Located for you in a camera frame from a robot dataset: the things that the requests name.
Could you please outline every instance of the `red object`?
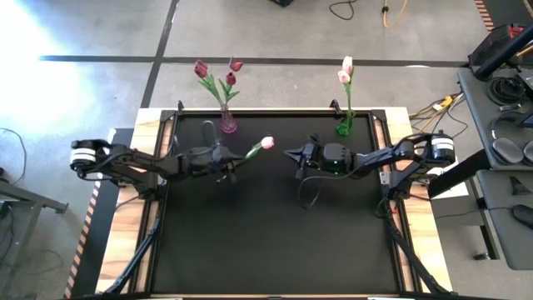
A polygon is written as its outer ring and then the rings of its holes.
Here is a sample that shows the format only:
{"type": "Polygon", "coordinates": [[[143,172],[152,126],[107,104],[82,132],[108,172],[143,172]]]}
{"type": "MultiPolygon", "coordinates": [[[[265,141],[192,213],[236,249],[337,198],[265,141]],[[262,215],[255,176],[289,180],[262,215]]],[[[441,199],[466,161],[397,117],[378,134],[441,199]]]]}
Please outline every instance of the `red object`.
{"type": "Polygon", "coordinates": [[[235,77],[235,74],[233,74],[233,72],[229,72],[226,75],[226,83],[229,85],[234,85],[235,83],[237,83],[237,78],[235,77]]]}
{"type": "Polygon", "coordinates": [[[519,33],[521,33],[522,30],[524,30],[524,27],[522,27],[522,26],[513,26],[513,25],[511,25],[511,26],[509,26],[509,36],[511,36],[511,38],[514,38],[519,33]]]}
{"type": "Polygon", "coordinates": [[[230,69],[233,70],[233,72],[239,72],[243,64],[244,62],[232,62],[230,64],[230,69]]]}
{"type": "Polygon", "coordinates": [[[194,73],[196,73],[199,78],[207,76],[207,64],[201,60],[197,61],[196,66],[194,66],[194,73]]]}

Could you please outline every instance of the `pink tulip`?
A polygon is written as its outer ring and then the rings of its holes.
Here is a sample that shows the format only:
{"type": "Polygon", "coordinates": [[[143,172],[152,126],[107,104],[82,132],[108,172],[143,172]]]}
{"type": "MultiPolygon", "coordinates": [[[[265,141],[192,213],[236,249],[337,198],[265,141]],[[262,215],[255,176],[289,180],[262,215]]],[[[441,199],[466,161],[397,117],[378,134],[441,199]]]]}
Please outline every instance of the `pink tulip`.
{"type": "Polygon", "coordinates": [[[194,66],[194,73],[196,73],[199,78],[207,76],[207,64],[201,60],[197,60],[197,64],[194,66]]]}
{"type": "Polygon", "coordinates": [[[273,137],[265,137],[261,140],[261,147],[263,149],[270,149],[274,147],[274,138],[273,137]]]}
{"type": "Polygon", "coordinates": [[[353,70],[353,59],[351,57],[344,57],[344,60],[342,61],[342,70],[348,75],[351,75],[351,71],[353,70]]]}
{"type": "Polygon", "coordinates": [[[233,70],[233,72],[239,72],[243,64],[244,62],[232,62],[230,64],[230,69],[233,70]]]}
{"type": "Polygon", "coordinates": [[[235,74],[233,74],[233,72],[229,72],[226,75],[226,83],[229,85],[235,85],[235,83],[237,83],[237,78],[235,77],[235,74]]]}
{"type": "Polygon", "coordinates": [[[350,75],[344,70],[339,71],[339,81],[341,83],[350,83],[350,75]]]}

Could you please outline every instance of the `concrete floor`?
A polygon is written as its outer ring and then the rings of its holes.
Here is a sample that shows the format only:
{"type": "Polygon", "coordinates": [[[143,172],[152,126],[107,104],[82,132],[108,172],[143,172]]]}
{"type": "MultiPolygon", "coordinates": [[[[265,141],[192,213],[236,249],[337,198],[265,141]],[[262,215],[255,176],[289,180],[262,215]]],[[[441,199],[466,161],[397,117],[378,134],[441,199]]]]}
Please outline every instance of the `concrete floor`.
{"type": "MultiPolygon", "coordinates": [[[[295,0],[281,9],[267,0],[181,0],[168,40],[169,57],[342,58],[465,61],[486,30],[472,0],[411,0],[397,27],[381,25],[381,2],[360,0],[350,22],[332,16],[335,1],[295,0]]],[[[44,276],[18,274],[14,294],[60,298],[77,245],[92,184],[68,168],[70,142],[105,138],[130,128],[141,105],[151,63],[38,62],[39,55],[154,56],[171,0],[4,0],[0,2],[0,127],[18,131],[27,146],[20,186],[69,202],[65,215],[44,210],[32,236],[28,268],[42,269],[58,252],[63,267],[44,276]]],[[[392,1],[395,17],[401,1],[392,1]]],[[[222,75],[224,66],[212,66],[222,75]]],[[[234,107],[325,107],[344,99],[338,67],[246,65],[238,73],[234,107]]],[[[357,67],[354,105],[402,106],[410,111],[458,92],[456,69],[357,67]]],[[[190,64],[164,63],[150,107],[213,107],[190,64]]],[[[459,158],[481,148],[468,107],[453,111],[470,124],[456,139],[459,158]]],[[[445,117],[449,134],[462,125],[445,117]]],[[[16,140],[0,135],[0,165],[13,178],[21,169],[16,140]]],[[[460,294],[527,299],[533,272],[511,271],[504,261],[475,262],[483,251],[474,228],[439,227],[454,289],[460,294]]]]}

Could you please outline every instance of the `glass vase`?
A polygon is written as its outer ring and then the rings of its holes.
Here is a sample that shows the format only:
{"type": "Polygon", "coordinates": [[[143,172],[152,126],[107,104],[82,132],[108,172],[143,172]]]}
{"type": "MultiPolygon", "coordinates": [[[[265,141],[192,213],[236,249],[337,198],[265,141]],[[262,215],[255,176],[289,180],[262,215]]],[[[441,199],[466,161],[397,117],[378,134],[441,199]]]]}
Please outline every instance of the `glass vase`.
{"type": "Polygon", "coordinates": [[[342,122],[336,127],[336,133],[341,137],[346,137],[351,132],[351,125],[353,124],[353,118],[356,116],[356,112],[348,111],[346,116],[342,119],[342,122]]]}
{"type": "Polygon", "coordinates": [[[221,130],[224,133],[234,133],[237,130],[237,121],[229,111],[227,105],[221,107],[222,120],[220,121],[221,130]]]}

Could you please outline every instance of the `black tabletop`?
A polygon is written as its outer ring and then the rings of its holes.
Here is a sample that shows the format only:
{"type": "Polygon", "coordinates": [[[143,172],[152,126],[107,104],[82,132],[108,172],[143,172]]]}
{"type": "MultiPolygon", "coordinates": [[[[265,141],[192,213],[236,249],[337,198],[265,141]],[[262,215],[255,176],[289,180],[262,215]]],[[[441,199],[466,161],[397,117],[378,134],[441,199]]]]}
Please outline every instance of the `black tabletop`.
{"type": "MultiPolygon", "coordinates": [[[[504,69],[494,72],[495,77],[513,77],[516,75],[516,70],[504,69]]],[[[491,134],[491,122],[494,118],[500,116],[501,112],[498,110],[498,105],[493,103],[487,96],[488,82],[477,80],[470,69],[461,69],[457,76],[459,77],[459,84],[465,93],[468,107],[470,108],[474,123],[476,124],[477,132],[479,133],[483,148],[486,150],[486,155],[489,159],[491,167],[495,170],[527,170],[533,171],[533,167],[527,166],[523,163],[513,165],[505,165],[500,163],[494,153],[491,151],[492,142],[494,138],[491,134]]],[[[518,147],[523,148],[529,141],[533,140],[533,129],[518,128],[510,122],[498,122],[497,136],[509,138],[516,143],[518,147]]]]}
{"type": "MultiPolygon", "coordinates": [[[[296,200],[296,164],[283,150],[312,133],[352,151],[374,149],[369,119],[357,117],[350,137],[335,133],[332,117],[239,117],[223,137],[246,153],[267,133],[274,148],[237,170],[234,185],[216,177],[170,182],[153,292],[185,294],[396,293],[391,241],[373,214],[381,199],[376,172],[361,180],[309,182],[296,200]]],[[[202,145],[203,119],[185,118],[181,145],[202,145]]]]}
{"type": "Polygon", "coordinates": [[[533,192],[533,172],[478,171],[476,174],[486,206],[506,256],[514,270],[533,270],[533,229],[517,222],[510,209],[518,204],[533,208],[533,194],[513,196],[511,177],[533,192]]]}

